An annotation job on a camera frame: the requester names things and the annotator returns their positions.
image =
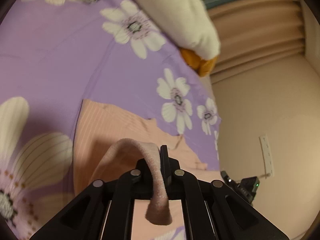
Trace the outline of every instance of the metal screw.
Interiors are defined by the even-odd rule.
[[[100,179],[97,179],[93,182],[94,187],[101,187],[103,185],[103,181]]]
[[[177,176],[183,176],[184,171],[183,170],[175,170],[174,174],[176,174]]]
[[[139,176],[139,175],[141,174],[141,171],[139,171],[139,170],[132,170],[132,171],[130,172],[130,174],[131,174],[132,176]]]
[[[222,186],[223,186],[222,181],[221,181],[221,180],[218,180],[218,179],[214,180],[214,181],[212,182],[212,184],[213,184],[215,187],[222,187]]]

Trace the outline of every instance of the beige curtain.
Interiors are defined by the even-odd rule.
[[[209,9],[208,14],[221,40],[212,83],[304,51],[299,0],[239,0]]]

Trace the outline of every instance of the electrical outlet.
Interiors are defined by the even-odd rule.
[[[271,149],[268,141],[268,137],[266,135],[262,135],[259,137],[262,156],[264,161],[264,169],[266,173],[266,178],[273,177],[275,175],[275,171],[273,168],[273,162],[271,157]]]

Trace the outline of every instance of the beige wall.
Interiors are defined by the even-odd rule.
[[[261,179],[254,207],[290,239],[320,209],[320,78],[301,55],[213,85],[221,169],[233,179],[264,174],[259,136],[269,139],[275,176]]]
[[[301,1],[303,18],[305,21],[306,32],[306,53],[305,57],[313,68],[320,74],[320,25],[315,16],[311,12],[304,0]],[[318,213],[315,221],[312,223],[310,229],[304,235],[303,239],[312,233],[312,231],[320,224],[320,213]]]

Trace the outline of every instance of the floral bedsheet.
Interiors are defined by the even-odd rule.
[[[83,98],[156,118],[219,169],[215,103],[132,0],[17,0],[0,25],[0,67],[0,212],[18,239],[73,198]]]

